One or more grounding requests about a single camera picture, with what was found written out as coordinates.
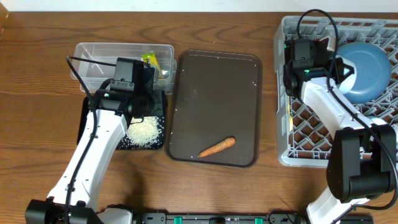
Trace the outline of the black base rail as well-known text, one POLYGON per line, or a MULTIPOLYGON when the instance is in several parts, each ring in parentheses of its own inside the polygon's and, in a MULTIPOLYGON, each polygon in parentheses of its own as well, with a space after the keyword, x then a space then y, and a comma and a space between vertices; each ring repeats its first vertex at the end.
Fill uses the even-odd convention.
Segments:
POLYGON ((103 223, 125 224, 290 224, 308 223, 297 213, 273 210, 266 215, 139 213, 130 208, 108 207, 98 214, 103 223))

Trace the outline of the grey dishwasher rack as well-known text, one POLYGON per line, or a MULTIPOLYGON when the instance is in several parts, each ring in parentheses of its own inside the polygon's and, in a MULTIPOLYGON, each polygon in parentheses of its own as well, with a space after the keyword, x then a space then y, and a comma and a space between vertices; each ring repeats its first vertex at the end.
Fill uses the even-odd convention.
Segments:
POLYGON ((365 116, 377 117, 397 126, 397 21, 336 17, 285 16, 274 34, 274 70, 277 76, 276 112, 277 155, 284 166, 325 168, 331 149, 331 136, 318 116, 299 99, 290 97, 294 122, 289 131, 288 97, 283 83, 284 42, 298 36, 318 40, 331 35, 340 46, 366 42, 378 46, 388 57, 391 80, 378 98, 356 108, 365 116))

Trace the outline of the cream plastic spoon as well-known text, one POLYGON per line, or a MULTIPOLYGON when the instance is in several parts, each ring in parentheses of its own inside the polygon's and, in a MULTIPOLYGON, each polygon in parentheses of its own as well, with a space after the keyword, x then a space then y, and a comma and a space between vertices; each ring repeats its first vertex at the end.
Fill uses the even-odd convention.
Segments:
POLYGON ((291 112, 291 100, 290 97, 288 97, 288 103, 287 103, 287 113, 289 116, 289 131, 293 131, 294 128, 294 122, 293 122, 293 117, 292 117, 292 112, 291 112))

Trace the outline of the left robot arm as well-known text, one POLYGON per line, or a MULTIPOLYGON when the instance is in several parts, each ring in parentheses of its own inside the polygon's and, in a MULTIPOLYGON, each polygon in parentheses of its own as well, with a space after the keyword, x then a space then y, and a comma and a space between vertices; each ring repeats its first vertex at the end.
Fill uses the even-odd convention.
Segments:
POLYGON ((27 223, 133 223, 122 205, 97 211, 104 175, 119 142, 136 119, 165 114, 165 93, 154 90, 155 68, 119 57, 113 78, 87 93, 88 114, 77 148, 65 172, 45 200, 31 200, 27 223))

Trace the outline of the light blue rice bowl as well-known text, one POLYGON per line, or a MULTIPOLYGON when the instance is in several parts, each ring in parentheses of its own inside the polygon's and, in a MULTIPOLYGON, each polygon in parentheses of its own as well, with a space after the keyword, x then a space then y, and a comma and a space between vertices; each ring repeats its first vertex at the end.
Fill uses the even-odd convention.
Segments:
POLYGON ((347 94, 354 87, 356 81, 356 65, 341 55, 336 56, 335 65, 335 83, 342 94, 347 94))

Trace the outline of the white rice pile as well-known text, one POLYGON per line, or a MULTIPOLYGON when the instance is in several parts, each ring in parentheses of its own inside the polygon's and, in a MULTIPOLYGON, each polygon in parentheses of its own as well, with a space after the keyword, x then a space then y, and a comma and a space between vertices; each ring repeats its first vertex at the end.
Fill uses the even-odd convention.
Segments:
POLYGON ((158 149, 163 143, 161 121, 157 116, 133 118, 126 132, 126 145, 132 149, 158 149))

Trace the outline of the orange carrot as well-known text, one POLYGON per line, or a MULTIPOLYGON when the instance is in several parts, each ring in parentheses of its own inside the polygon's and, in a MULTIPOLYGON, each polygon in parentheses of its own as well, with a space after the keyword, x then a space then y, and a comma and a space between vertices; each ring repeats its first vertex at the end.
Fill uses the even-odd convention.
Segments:
POLYGON ((221 142, 215 144, 214 146, 209 147, 208 149, 205 149, 203 152, 199 153, 198 157, 206 157, 210 156, 212 154, 216 154, 217 152, 223 151, 231 146, 233 146, 236 143, 236 140, 234 137, 226 138, 222 140, 221 142))

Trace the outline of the dark blue plate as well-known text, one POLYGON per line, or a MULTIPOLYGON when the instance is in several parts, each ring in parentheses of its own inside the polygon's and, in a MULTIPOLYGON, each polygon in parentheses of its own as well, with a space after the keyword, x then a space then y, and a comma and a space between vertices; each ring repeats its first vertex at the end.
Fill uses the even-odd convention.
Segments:
POLYGON ((337 54, 356 65, 354 87, 344 94, 352 104, 370 102, 385 91, 391 79, 392 65, 378 46, 352 42, 341 46, 337 54))

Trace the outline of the yellow green snack wrapper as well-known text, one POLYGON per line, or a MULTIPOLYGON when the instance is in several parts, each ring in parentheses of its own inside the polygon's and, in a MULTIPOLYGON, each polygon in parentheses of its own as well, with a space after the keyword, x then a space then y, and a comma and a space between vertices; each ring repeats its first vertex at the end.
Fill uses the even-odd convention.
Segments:
POLYGON ((142 54, 141 57, 142 57, 142 59, 143 59, 143 61, 145 63, 149 63, 150 65, 152 65, 156 69, 158 69, 158 71, 159 71, 158 77, 160 79, 164 79, 165 78, 155 52, 150 51, 150 52, 148 52, 146 54, 142 54))

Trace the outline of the dark brown serving tray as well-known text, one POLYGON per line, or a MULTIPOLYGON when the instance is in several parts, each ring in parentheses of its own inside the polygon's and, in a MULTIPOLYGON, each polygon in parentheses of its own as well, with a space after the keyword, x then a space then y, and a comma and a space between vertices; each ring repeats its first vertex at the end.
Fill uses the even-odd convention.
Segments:
POLYGON ((165 152, 173 160, 247 168, 259 156, 262 62, 251 54, 181 54, 165 152), (236 143, 198 157, 234 137, 236 143))

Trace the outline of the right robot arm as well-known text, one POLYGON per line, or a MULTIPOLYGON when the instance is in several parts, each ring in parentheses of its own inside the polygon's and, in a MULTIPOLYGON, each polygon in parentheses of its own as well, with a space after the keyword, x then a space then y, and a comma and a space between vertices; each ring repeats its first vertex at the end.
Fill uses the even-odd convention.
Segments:
POLYGON ((345 97, 367 62, 338 50, 332 38, 284 43, 285 92, 318 116, 333 140, 326 168, 327 188, 307 207, 308 223, 339 223, 357 208, 386 210, 368 201, 397 193, 396 132, 377 124, 345 97))

